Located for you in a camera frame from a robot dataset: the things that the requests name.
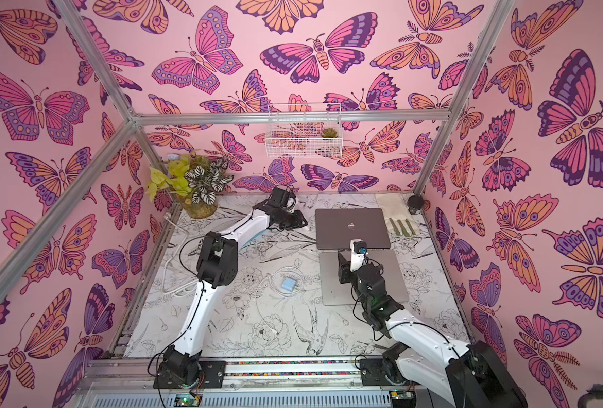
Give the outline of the light blue charger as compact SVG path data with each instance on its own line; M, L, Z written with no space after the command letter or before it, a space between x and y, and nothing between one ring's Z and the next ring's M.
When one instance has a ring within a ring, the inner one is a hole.
M280 288L284 293L293 293L297 286L297 280L291 277L286 277L282 281Z

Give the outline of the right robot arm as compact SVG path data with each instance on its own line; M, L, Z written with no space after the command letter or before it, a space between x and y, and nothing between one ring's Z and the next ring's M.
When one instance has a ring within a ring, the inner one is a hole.
M414 316L386 290L384 267L363 253L337 255L337 276L354 293L362 320L395 344L383 355L394 383L412 382L454 407L527 407L522 390L485 342L451 338Z

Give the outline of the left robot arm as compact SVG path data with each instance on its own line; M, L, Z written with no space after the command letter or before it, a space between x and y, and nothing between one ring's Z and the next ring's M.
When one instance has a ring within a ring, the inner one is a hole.
M189 314L179 335L150 362L156 368L155 389L187 389L202 384L201 355L206 329L216 302L238 274L240 249L274 227L292 231L307 226L308 221L295 206L296 199L291 194L270 197L256 204L236 224L206 233L194 273L198 284Z

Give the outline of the silver laptop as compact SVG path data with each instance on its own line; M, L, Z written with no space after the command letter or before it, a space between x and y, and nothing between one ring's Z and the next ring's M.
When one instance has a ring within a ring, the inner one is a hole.
M338 279L338 253L343 255L347 261L350 260L351 253L349 251L320 253L321 289L323 305L325 306L349 306L354 304L350 286L341 284ZM372 250L368 252L368 256L382 264L387 293L397 302L407 302L409 295L405 288L403 274L395 252L389 249Z

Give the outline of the dark grey laptop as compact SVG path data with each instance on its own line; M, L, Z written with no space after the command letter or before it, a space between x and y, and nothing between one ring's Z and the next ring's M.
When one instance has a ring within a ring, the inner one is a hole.
M390 249L391 242L380 208L317 209L316 243L319 250L347 250L352 240L369 249Z

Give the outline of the green cutlery piece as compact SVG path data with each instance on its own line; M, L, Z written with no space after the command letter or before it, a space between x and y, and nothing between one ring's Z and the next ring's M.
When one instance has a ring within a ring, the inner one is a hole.
M415 226L415 222L412 219L405 219L405 222L408 225L410 234L412 234L412 236L416 236L418 234L418 229Z
M411 236L410 232L408 232L408 230L407 230L407 228L406 228L406 226L405 226L405 224L403 223L402 220L397 219L396 220L396 224L398 226L398 229L400 230L400 234L401 235L403 235L405 237L410 237Z
M395 236L399 236L400 232L399 232L398 226L395 224L394 219L389 218L388 221L389 221L389 224L391 225L391 227L393 229L393 233L395 234Z

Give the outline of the white cloth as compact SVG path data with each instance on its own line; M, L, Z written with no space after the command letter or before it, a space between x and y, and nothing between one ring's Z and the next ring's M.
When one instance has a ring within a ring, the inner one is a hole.
M404 197L402 195L397 194L397 193L377 194L376 202L377 202L379 209L381 209L381 211L383 213L383 218L384 218L384 221L386 222L386 227L391 234L394 235L393 229L388 221L389 218L394 219L395 224L396 224L397 219L402 220L403 223L405 224L408 232L410 232L410 230L408 228L408 225L405 222L405 219L412 219L415 222L415 226L418 229L418 234L416 236L418 236L418 237L426 237L427 236L427 230L426 230L425 224L423 224L422 220L420 219L420 217L418 215L414 215L409 212L407 203L405 202Z

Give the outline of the potted plant in vase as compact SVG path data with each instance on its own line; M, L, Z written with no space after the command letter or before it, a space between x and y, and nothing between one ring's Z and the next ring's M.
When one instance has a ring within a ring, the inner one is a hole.
M163 166L150 168L149 199L160 210L177 199L191 219L211 217L234 179L223 157L170 154Z

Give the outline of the small succulent in basket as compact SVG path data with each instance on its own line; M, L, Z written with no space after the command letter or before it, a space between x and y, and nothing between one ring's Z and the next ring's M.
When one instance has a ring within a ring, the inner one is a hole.
M322 130L320 136L323 139L335 139L339 136L339 133L333 127L327 127L326 129Z

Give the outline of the black round object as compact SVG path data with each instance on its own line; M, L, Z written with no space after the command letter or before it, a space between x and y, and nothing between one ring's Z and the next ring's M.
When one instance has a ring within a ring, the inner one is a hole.
M423 211L426 201L421 195L411 195L407 200L408 210L411 214L418 214Z

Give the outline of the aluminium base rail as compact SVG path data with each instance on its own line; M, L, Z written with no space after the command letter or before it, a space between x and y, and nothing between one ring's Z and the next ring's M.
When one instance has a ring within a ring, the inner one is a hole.
M381 355L204 358L196 385L157 387L148 360L90 364L71 407L449 407L417 382L392 382Z

